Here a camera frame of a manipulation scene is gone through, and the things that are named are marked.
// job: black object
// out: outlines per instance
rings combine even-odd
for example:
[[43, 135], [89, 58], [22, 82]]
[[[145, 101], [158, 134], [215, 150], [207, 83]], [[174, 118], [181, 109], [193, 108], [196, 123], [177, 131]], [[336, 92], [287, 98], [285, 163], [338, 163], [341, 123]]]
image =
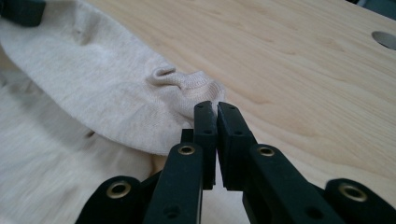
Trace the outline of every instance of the black object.
[[46, 3], [43, 0], [0, 0], [0, 15], [21, 26], [38, 26]]
[[275, 147], [257, 144], [240, 111], [210, 102], [194, 108], [194, 130], [183, 130], [161, 172], [140, 183], [107, 180], [85, 204], [82, 223], [200, 223], [202, 190], [212, 189], [216, 146], [224, 187], [243, 191], [250, 223], [396, 223], [395, 209], [360, 183], [304, 179]]

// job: wooden table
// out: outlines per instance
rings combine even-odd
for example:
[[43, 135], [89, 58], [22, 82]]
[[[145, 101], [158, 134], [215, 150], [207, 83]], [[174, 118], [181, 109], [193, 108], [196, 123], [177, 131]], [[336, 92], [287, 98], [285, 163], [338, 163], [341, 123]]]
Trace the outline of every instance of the wooden table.
[[310, 182], [354, 179], [396, 206], [396, 50], [372, 38], [396, 21], [343, 0], [89, 2], [179, 71], [222, 82]]

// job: beige fabric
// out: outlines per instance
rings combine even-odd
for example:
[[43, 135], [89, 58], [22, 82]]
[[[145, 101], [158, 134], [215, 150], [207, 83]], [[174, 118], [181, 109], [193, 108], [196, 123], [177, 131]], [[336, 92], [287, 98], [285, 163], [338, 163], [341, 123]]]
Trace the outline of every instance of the beige fabric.
[[[74, 223], [108, 178], [161, 168], [163, 158], [130, 147], [167, 154], [192, 107], [224, 96], [79, 1], [49, 2], [38, 28], [0, 20], [0, 43], [29, 76], [0, 67], [1, 224]], [[223, 189], [217, 172], [202, 223], [248, 223], [241, 193]]]
[[[20, 72], [0, 86], [0, 224], [75, 223], [110, 177], [144, 180], [163, 162], [106, 140], [67, 115]], [[203, 224], [248, 223], [242, 195], [217, 183], [204, 191]]]
[[73, 118], [108, 139], [166, 155], [193, 106], [224, 98], [203, 72], [184, 75], [101, 11], [49, 1], [42, 24], [0, 20], [9, 58]]

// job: table hole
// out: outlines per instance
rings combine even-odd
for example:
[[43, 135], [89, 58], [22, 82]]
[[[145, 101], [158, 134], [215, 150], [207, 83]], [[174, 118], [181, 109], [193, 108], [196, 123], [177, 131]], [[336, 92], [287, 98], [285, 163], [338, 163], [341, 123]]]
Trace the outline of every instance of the table hole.
[[382, 31], [372, 32], [373, 39], [380, 45], [388, 49], [396, 50], [396, 36]]

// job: cloth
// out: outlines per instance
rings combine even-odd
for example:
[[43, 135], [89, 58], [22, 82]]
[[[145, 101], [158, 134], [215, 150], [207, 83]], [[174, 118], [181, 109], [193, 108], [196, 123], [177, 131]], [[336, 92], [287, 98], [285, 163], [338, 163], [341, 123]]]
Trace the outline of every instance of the cloth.
[[103, 12], [83, 1], [48, 1], [42, 23], [0, 20], [9, 58], [71, 117], [96, 133], [166, 155], [193, 106], [224, 99], [203, 72], [185, 75]]
[[[93, 133], [21, 72], [0, 68], [0, 224], [75, 223], [101, 183], [116, 175], [144, 180], [148, 153]], [[249, 223], [240, 192], [204, 191], [203, 224]]]
[[[74, 223], [105, 180], [158, 170], [147, 152], [167, 154], [195, 104], [224, 98], [81, 1], [49, 1], [37, 28], [0, 20], [0, 43], [27, 74], [0, 67], [0, 224]], [[248, 223], [217, 172], [202, 223]]]

